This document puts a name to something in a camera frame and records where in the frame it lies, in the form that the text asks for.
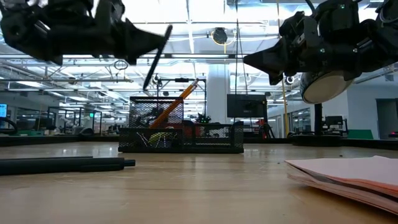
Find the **fluorescent light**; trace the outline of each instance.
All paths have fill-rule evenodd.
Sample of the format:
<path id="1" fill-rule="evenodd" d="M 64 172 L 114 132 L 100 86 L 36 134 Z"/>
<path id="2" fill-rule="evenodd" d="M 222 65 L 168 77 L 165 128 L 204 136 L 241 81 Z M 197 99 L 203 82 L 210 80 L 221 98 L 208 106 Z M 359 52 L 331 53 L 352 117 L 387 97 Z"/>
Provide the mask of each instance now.
<path id="1" fill-rule="evenodd" d="M 69 98 L 77 101 L 89 101 L 89 99 L 86 99 L 84 97 L 79 97 L 79 96 L 68 96 Z"/>
<path id="2" fill-rule="evenodd" d="M 112 106 L 108 106 L 108 105 L 105 105 L 105 106 L 99 106 L 100 108 L 104 108 L 104 109 L 112 109 Z"/>
<path id="3" fill-rule="evenodd" d="M 48 89 L 48 90 L 44 90 L 44 91 L 75 91 L 75 90 L 71 90 L 71 89 Z"/>
<path id="4" fill-rule="evenodd" d="M 144 90 L 142 90 L 142 89 L 115 89 L 115 90 L 113 90 L 113 91 L 144 91 Z"/>
<path id="5" fill-rule="evenodd" d="M 22 84 L 22 85 L 31 86 L 31 87 L 37 87 L 37 88 L 40 88 L 40 87 L 43 87 L 43 86 L 44 86 L 44 85 L 42 85 L 42 84 L 40 84 L 40 83 L 37 83 L 37 82 L 19 81 L 19 82 L 17 82 L 17 83 Z"/>
<path id="6" fill-rule="evenodd" d="M 139 58 L 154 58 L 154 54 L 141 55 Z"/>
<path id="7" fill-rule="evenodd" d="M 172 58 L 228 58 L 226 54 L 172 54 Z"/>
<path id="8" fill-rule="evenodd" d="M 111 78 L 112 77 L 112 75 L 103 75 L 103 76 L 100 76 L 100 77 L 97 77 L 97 78 Z"/>
<path id="9" fill-rule="evenodd" d="M 109 91 L 109 90 L 102 90 L 102 89 L 77 89 L 77 91 Z"/>
<path id="10" fill-rule="evenodd" d="M 61 95 L 61 94 L 59 94 L 59 93 L 56 93 L 56 92 L 49 92 L 49 93 L 51 93 L 51 94 L 53 94 L 53 95 L 55 95 L 55 96 L 59 96 L 59 97 L 65 97 L 64 95 Z"/>
<path id="11" fill-rule="evenodd" d="M 257 122 L 258 121 L 258 119 L 252 119 L 252 120 L 250 120 L 250 119 L 242 119 L 242 120 L 240 120 L 240 121 L 251 121 L 251 122 Z"/>
<path id="12" fill-rule="evenodd" d="M 39 91 L 38 89 L 6 89 L 7 91 Z"/>
<path id="13" fill-rule="evenodd" d="M 60 108 L 60 110 L 79 110 L 79 108 Z"/>
<path id="14" fill-rule="evenodd" d="M 244 55 L 238 54 L 238 55 L 235 55 L 235 57 L 236 56 L 237 56 L 237 58 L 243 58 L 244 56 L 246 56 L 246 54 L 244 54 Z"/>
<path id="15" fill-rule="evenodd" d="M 268 102 L 283 102 L 284 100 L 281 100 L 281 99 L 279 99 L 279 100 L 267 100 Z"/>
<path id="16" fill-rule="evenodd" d="M 251 91 L 251 90 L 254 90 L 254 91 L 256 91 L 256 92 L 283 92 L 283 90 L 257 90 L 257 89 L 253 89 L 253 88 L 250 88 L 250 89 L 248 89 L 249 91 Z M 246 91 L 245 89 L 242 89 L 242 88 L 238 88 L 238 90 L 237 91 Z M 289 92 L 291 92 L 291 93 L 299 93 L 300 92 L 300 90 L 289 90 Z"/>

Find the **desk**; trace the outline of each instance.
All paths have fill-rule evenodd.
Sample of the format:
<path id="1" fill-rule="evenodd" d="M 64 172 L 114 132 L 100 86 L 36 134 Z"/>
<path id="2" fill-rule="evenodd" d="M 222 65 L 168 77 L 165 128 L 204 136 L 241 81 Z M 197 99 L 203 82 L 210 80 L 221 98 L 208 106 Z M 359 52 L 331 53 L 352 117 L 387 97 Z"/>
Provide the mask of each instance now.
<path id="1" fill-rule="evenodd" d="M 0 158 L 124 156 L 118 172 L 0 177 L 2 223 L 397 223 L 383 210 L 286 177 L 286 159 L 396 151 L 248 144 L 244 154 L 118 154 L 116 142 L 0 148 Z"/>

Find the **ceiling light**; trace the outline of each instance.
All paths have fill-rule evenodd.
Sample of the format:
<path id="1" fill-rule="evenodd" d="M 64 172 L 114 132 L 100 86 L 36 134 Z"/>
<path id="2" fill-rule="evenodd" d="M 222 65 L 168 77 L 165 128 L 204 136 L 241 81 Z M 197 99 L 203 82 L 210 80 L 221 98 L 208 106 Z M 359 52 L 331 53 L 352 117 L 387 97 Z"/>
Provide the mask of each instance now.
<path id="1" fill-rule="evenodd" d="M 172 58 L 228 58 L 225 54 L 173 54 Z"/>
<path id="2" fill-rule="evenodd" d="M 112 77 L 112 75 L 103 75 L 103 76 L 100 76 L 100 77 L 97 77 L 97 78 L 111 78 Z"/>
<path id="3" fill-rule="evenodd" d="M 44 90 L 44 91 L 75 91 L 72 89 L 48 89 L 48 90 Z"/>
<path id="4" fill-rule="evenodd" d="M 38 89 L 6 89 L 7 91 L 39 91 Z"/>
<path id="5" fill-rule="evenodd" d="M 283 102 L 284 100 L 281 100 L 281 99 L 279 99 L 279 100 L 267 100 L 268 102 Z"/>
<path id="6" fill-rule="evenodd" d="M 283 103 L 269 103 L 268 105 L 270 105 L 270 106 L 284 106 Z"/>
<path id="7" fill-rule="evenodd" d="M 100 108 L 104 108 L 104 109 L 112 109 L 112 106 L 108 106 L 108 105 L 105 105 L 105 106 L 99 106 Z"/>
<path id="8" fill-rule="evenodd" d="M 295 90 L 295 91 L 292 90 L 290 93 L 287 93 L 287 94 L 285 95 L 285 97 L 288 97 L 288 96 L 290 96 L 290 95 L 297 94 L 298 92 L 299 92 L 298 90 Z"/>
<path id="9" fill-rule="evenodd" d="M 109 91 L 109 90 L 103 90 L 103 89 L 77 89 L 77 91 Z"/>
<path id="10" fill-rule="evenodd" d="M 62 108 L 62 110 L 79 110 L 79 108 Z"/>
<path id="11" fill-rule="evenodd" d="M 43 87 L 43 86 L 45 86 L 45 85 L 42 85 L 42 84 L 40 84 L 40 83 L 37 83 L 37 82 L 25 82 L 25 81 L 19 81 L 19 82 L 17 82 L 17 83 L 19 83 L 19 84 L 22 84 L 22 85 L 31 86 L 31 87 L 37 87 L 37 88 L 40 88 L 40 87 Z"/>
<path id="12" fill-rule="evenodd" d="M 65 97 L 64 95 L 61 95 L 61 94 L 56 93 L 56 92 L 51 92 L 50 91 L 49 93 L 53 94 L 54 96 Z"/>
<path id="13" fill-rule="evenodd" d="M 89 99 L 86 99 L 84 97 L 79 97 L 79 96 L 68 96 L 69 98 L 77 101 L 89 101 Z"/>

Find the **white pillar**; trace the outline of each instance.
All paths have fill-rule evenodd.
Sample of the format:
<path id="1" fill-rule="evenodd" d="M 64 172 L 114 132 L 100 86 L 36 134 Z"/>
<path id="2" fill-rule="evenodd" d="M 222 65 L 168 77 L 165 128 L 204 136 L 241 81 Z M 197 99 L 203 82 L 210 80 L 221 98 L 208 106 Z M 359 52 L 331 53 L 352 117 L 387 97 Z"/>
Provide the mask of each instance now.
<path id="1" fill-rule="evenodd" d="M 226 116 L 226 95 L 230 91 L 228 65 L 209 65 L 207 76 L 207 116 L 210 122 L 229 124 Z"/>

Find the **wire mesh basket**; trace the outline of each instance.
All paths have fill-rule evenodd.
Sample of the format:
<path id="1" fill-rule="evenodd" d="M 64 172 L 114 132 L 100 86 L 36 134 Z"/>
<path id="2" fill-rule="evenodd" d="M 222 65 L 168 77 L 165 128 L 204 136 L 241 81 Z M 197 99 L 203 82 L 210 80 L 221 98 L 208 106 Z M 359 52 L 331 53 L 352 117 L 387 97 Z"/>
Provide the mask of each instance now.
<path id="1" fill-rule="evenodd" d="M 230 149 L 243 152 L 243 122 L 234 124 L 194 124 L 183 122 L 185 147 Z"/>
<path id="2" fill-rule="evenodd" d="M 153 127 L 170 105 L 176 107 Z M 129 128 L 120 129 L 119 138 L 119 152 L 242 153 L 243 122 L 194 124 L 183 120 L 181 97 L 132 96 Z"/>
<path id="3" fill-rule="evenodd" d="M 148 128 L 172 103 L 177 103 L 177 106 L 156 128 L 174 127 L 182 123 L 184 116 L 182 97 L 130 97 L 129 127 Z"/>
<path id="4" fill-rule="evenodd" d="M 182 129 L 122 128 L 119 152 L 170 152 L 183 148 Z"/>

